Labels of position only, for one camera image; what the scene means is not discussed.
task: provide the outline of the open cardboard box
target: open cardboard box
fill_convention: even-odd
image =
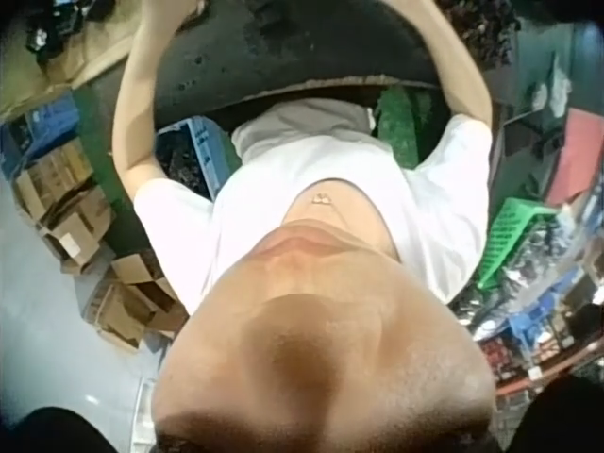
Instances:
[[[61,262],[61,271],[79,275],[100,250],[112,220],[109,201],[96,186],[70,200],[39,234]]]
[[[136,352],[153,312],[109,271],[83,316],[103,338],[128,352]]]
[[[173,337],[189,318],[163,275],[153,251],[115,260],[111,267],[118,279],[154,312],[147,328]]]
[[[30,225],[45,218],[90,180],[92,167],[79,139],[50,151],[24,169],[13,182],[19,212]]]

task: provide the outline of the man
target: man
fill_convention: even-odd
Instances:
[[[143,0],[113,158],[191,319],[160,373],[160,451],[409,451],[484,428],[494,384],[445,306],[487,223],[491,99],[431,0],[388,5],[424,37],[454,116],[401,171],[358,106],[278,105],[233,136],[216,202],[153,156],[159,61],[193,0]]]

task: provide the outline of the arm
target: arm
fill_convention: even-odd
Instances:
[[[126,63],[113,121],[113,163],[130,199],[147,181],[166,178],[154,156],[153,101],[170,40],[194,11],[193,0],[143,0],[141,25]]]
[[[463,113],[491,127],[493,106],[489,90],[472,56],[433,0],[383,1],[407,19],[424,39],[453,113]]]

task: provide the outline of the white t-shirt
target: white t-shirt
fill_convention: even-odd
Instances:
[[[239,145],[242,135],[249,134],[240,131]],[[467,283],[486,241],[490,129],[453,117],[414,171],[401,170],[390,148],[368,135],[338,135],[304,134],[255,150],[213,204],[169,179],[139,189],[134,208],[189,314],[230,266],[281,225],[299,194],[325,179],[364,192],[398,255],[443,303]]]

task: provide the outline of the blue plastic crate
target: blue plastic crate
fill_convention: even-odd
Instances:
[[[21,167],[76,136],[79,112],[71,92],[0,126],[0,168],[12,180]]]
[[[191,137],[204,182],[213,201],[231,175],[223,142],[225,132],[209,118],[194,116],[161,129],[158,137],[167,132],[183,131]]]

